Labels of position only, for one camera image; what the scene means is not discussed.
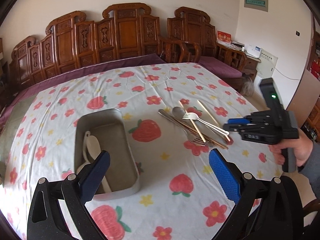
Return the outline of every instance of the metal screw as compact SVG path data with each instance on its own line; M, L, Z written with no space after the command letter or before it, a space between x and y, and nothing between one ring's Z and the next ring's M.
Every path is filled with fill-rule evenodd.
M278 177L275 177L273 180L274 180L275 183L277 183L277 184L279 184L279 183L281 182L281 179L279 179Z
M39 184L43 184L43 183L45 183L45 178L39 179Z
M250 173L246 172L243 176L245 179L252 179L252 175Z
M70 174L68 176L68 180L74 180L76 178L76 175L75 174Z

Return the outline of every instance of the gray sleeve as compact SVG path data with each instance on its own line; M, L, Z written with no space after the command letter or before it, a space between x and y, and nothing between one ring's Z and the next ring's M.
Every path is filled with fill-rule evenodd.
M320 145L313 144L313 150L304 167L299 169L299 173L303 174L309 179L311 188L320 199Z

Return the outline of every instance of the gray rectangular container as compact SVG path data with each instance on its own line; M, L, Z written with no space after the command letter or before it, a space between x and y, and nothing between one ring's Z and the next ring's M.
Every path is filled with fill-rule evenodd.
M105 193L100 185L93 199L104 201L136 193L140 189L139 172L125 133L121 112L114 108L106 109L79 119L75 140L75 171L85 162L82 144L86 131L97 137L101 150L109 152L111 159L106 178L112 192Z

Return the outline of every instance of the floor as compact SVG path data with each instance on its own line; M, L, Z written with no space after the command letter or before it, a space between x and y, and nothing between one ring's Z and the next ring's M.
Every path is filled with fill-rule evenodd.
M252 97L245 98L255 107L258 109L258 111L267 110L267 107L264 103L263 98L261 98L258 94L254 94ZM310 201L314 200L316 198L315 194L313 193L311 186L309 184L309 180L303 176L302 174L299 174L297 171L294 173L285 173L286 176L290 177L296 184L300 198L302 201L302 206L305 206ZM304 219L304 224L308 225L311 223L313 218L315 217L316 212L313 212L309 215L307 215Z

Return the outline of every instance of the utensil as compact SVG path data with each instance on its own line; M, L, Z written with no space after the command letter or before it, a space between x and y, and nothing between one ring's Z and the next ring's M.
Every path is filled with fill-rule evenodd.
M184 109L184 106L183 106L183 104L182 104L180 101L179 101L179 104L181 105L182 109L183 109L186 113L188 113L188 111L187 111L186 109ZM195 124L195 122L194 122L193 120L191 120L191 123L192 123L193 127L196 128L198 134L200 135L201 139L202 139L203 142L205 143L206 140L205 140L205 138L203 137L203 135L202 135L202 133L200 132L200 130L199 130L199 128L197 127L197 125Z
M99 144L99 141L98 139L93 136L93 135L90 135L88 138L87 138L87 149L88 149L88 152L90 154L90 156L95 160L98 155L101 153L101 148L100 148L100 144ZM109 183L106 179L106 176L103 177L102 181L101 181L101 184L102 184L102 187L103 187L103 190L105 193L110 193L112 192L111 189L110 189L110 186L109 186Z
M211 117L211 119L215 122L215 124L220 127L220 124L218 123L218 121L213 117L213 115L210 113L210 111L204 106L204 104L200 101L197 100L199 105L207 112L207 114ZM233 144L233 140L228 136L228 135L221 135L220 133L218 133L219 136L221 136L227 144L231 145Z
M197 145L201 145L201 146L207 145L200 138L198 138L196 135L192 134L189 130L187 130L180 122L175 120L171 115L169 115L163 109L159 109L158 113L161 114L163 117L167 118L169 121L173 122L175 125L182 128L184 130L184 132L187 134L187 138L190 142L197 144Z
M183 119L189 119L189 120L198 120L200 121L201 123L205 124L206 126L214 129L215 131L223 134L223 135L229 135L229 132L228 131L225 131L223 129L221 129L220 127L218 126L215 126L209 122L206 122L206 121L203 121L202 119L199 118L199 116L196 114L196 113L185 113L184 116L183 116Z
M179 106L175 106L173 109L172 109L172 114L173 114L173 118L178 121L178 122L181 122L183 119L183 116L185 114L185 111L179 107ZM191 133L195 133L197 134L197 131L194 130L192 127L190 127L189 125L186 125L184 122L181 122L181 125L183 125L187 130L189 130ZM220 148L222 149L228 149L227 146L219 143L218 141L216 140L213 140L212 138L210 138L209 136L205 135L204 134L204 138L209 141L209 142L212 142L213 144L215 144L216 146L219 146Z
M83 158L84 158L84 163L81 164L81 165L78 167L78 169L77 169L77 171L76 171L77 174L82 170L82 168L83 168L85 165L90 164L90 162L89 162L89 160L88 160L88 157L87 157L87 138L88 138L90 135L91 135L91 133L90 133L89 131L86 131L86 132L84 133L84 138L83 138L83 143L82 143L82 156L83 156Z

